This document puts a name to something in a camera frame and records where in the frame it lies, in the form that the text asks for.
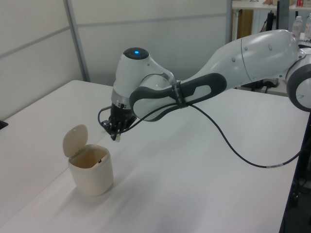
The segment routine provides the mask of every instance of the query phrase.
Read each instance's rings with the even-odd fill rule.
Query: black post
[[[268,17],[267,17],[266,31],[271,31],[272,30],[273,18],[274,18],[274,13],[269,12],[268,13]]]

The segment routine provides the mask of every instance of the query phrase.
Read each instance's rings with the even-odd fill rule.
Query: white wall
[[[107,85],[130,47],[146,49],[179,80],[195,74],[226,42],[229,2],[69,0],[90,81]]]
[[[0,119],[82,80],[63,0],[0,0]]]

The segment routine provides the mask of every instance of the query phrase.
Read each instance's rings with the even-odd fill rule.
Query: gray stripe
[[[72,38],[73,41],[75,43],[76,46],[76,51],[77,51],[77,56],[78,56],[78,60],[79,63],[81,63],[81,72],[83,74],[83,79],[86,82],[90,82],[90,78],[89,78],[89,73],[87,70],[87,65],[86,65],[86,59],[84,56],[84,52],[83,52],[83,48],[82,48],[82,43],[81,43],[81,39],[79,36],[79,31],[78,31],[78,27],[77,27],[77,23],[76,23],[76,19],[74,17],[74,12],[73,12],[73,7],[72,7],[72,2],[71,0],[64,0],[66,7],[68,8],[68,13],[69,13],[69,23],[72,29]]]
[[[53,32],[53,33],[51,33],[51,34],[48,34],[48,35],[46,35],[46,36],[44,36],[44,37],[41,37],[41,38],[39,38],[39,39],[37,39],[37,40],[34,40],[34,41],[32,41],[32,42],[29,42],[29,43],[27,43],[27,44],[24,44],[24,45],[22,45],[22,46],[19,46],[19,47],[13,49],[13,50],[10,50],[10,51],[8,51],[8,52],[5,52],[5,53],[3,53],[3,54],[0,54],[0,59],[3,58],[3,57],[9,56],[9,55],[11,55],[11,54],[13,54],[13,53],[15,53],[15,52],[18,52],[18,51],[20,51],[20,50],[23,50],[24,48],[27,48],[27,47],[29,47],[29,46],[31,46],[31,45],[34,45],[34,44],[36,44],[36,43],[38,43],[38,42],[40,42],[40,41],[42,41],[42,40],[45,40],[45,39],[48,39],[48,38],[50,38],[50,37],[52,37],[52,36],[54,36],[54,35],[60,34],[60,33],[66,31],[66,30],[68,30],[68,29],[69,29],[69,26],[67,26],[67,27],[65,27],[65,28],[62,28],[62,29],[60,29],[60,30],[57,30],[57,31],[55,31],[55,32]]]
[[[194,18],[207,18],[207,17],[223,17],[223,16],[227,16],[227,13],[209,14],[209,15],[197,15],[197,16],[182,16],[182,17],[138,19],[138,20],[129,20],[129,21],[118,21],[118,22],[82,23],[82,24],[77,24],[77,26],[79,28],[81,28],[81,27],[95,27],[95,26],[132,24],[132,23],[150,23],[150,22],[161,22],[161,21],[172,21],[172,20],[194,19]]]
[[[69,10],[69,5],[68,5],[68,1],[67,0],[64,0],[64,6],[65,6],[65,10],[66,10],[69,26],[70,26],[72,40],[73,40],[74,47],[75,47],[76,53],[77,53],[77,58],[78,58],[78,62],[79,62],[79,66],[80,66],[80,71],[81,71],[81,74],[82,74],[82,78],[83,78],[84,81],[88,81],[89,82],[89,77],[88,77],[88,75],[86,75],[86,72],[85,72],[85,69],[84,69],[84,66],[83,66],[83,61],[82,61],[81,53],[79,51],[78,41],[77,41],[77,37],[75,35],[74,25],[73,25],[72,18],[71,18],[71,15],[70,15],[70,10]]]
[[[229,43],[232,38],[232,0],[227,0],[227,21],[225,25],[225,43]]]

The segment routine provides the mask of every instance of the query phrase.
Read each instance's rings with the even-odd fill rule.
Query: bin lid
[[[87,143],[87,128],[85,125],[77,125],[68,131],[63,140],[63,150],[66,157],[76,155]]]

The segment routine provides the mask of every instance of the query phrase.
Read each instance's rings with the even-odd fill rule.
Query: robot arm
[[[120,58],[111,97],[111,116],[103,126],[115,139],[136,117],[143,118],[153,112],[144,120],[156,121],[170,111],[236,86],[266,78],[285,80],[289,76],[289,98],[295,106],[310,112],[310,63],[286,30],[259,33],[226,44],[198,73],[181,82],[158,65],[146,50],[131,48]]]

